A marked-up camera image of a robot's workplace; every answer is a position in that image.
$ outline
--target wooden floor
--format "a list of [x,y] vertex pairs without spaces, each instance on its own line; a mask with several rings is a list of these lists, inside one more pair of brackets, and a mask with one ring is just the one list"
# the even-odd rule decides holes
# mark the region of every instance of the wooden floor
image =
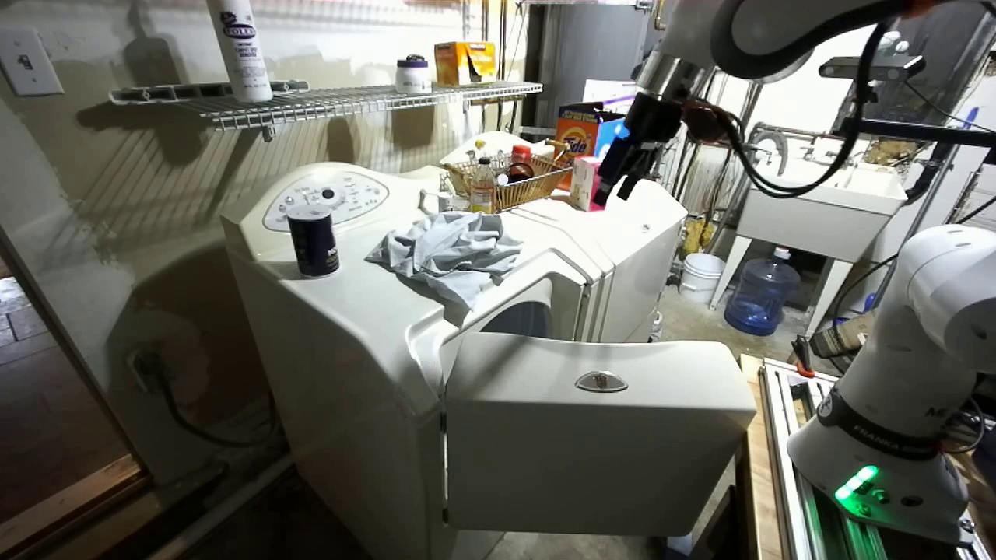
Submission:
[[0,278],[0,522],[121,454],[121,436],[14,278]]

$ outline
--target white towel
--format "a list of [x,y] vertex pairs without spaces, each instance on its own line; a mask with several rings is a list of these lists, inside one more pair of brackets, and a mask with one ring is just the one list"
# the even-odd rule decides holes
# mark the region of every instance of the white towel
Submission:
[[407,233],[390,233],[370,261],[421,281],[459,310],[473,298],[499,286],[517,264],[521,241],[504,237],[499,214],[442,210],[430,222],[414,222]]

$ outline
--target floor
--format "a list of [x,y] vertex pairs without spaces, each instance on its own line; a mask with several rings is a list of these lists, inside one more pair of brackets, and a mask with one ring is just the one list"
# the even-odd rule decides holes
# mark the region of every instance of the floor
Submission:
[[121,454],[125,441],[17,281],[0,278],[0,530]]
[[[719,340],[737,353],[791,356],[791,341],[807,326],[807,315],[787,309],[784,322],[773,336],[746,336],[721,320],[721,310],[684,298],[667,286],[659,340]],[[365,556],[347,530],[306,489],[296,472],[281,476],[267,491],[253,496],[207,539],[196,542],[186,560],[216,556]],[[533,535],[509,532],[489,560],[664,560],[659,542],[615,535]]]

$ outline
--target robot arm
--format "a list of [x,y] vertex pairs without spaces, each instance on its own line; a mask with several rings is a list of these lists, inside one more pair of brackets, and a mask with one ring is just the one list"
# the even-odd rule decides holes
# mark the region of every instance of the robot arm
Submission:
[[913,237],[864,348],[791,441],[798,472],[873,527],[959,543],[965,489],[941,454],[977,372],[996,372],[996,233]]
[[820,41],[927,9],[936,0],[668,0],[667,32],[651,53],[637,100],[601,166],[596,201],[621,180],[620,197],[651,172],[656,148],[682,120],[690,137],[725,132],[721,109],[690,102],[702,69],[737,79],[778,79],[807,62]]

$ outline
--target blue water jug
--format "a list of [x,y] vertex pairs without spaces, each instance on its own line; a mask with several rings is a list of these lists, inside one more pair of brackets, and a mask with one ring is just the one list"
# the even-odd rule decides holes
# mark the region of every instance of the blue water jug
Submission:
[[767,336],[778,331],[781,309],[798,286],[801,275],[787,264],[787,248],[776,248],[776,257],[751,257],[721,317],[735,331]]

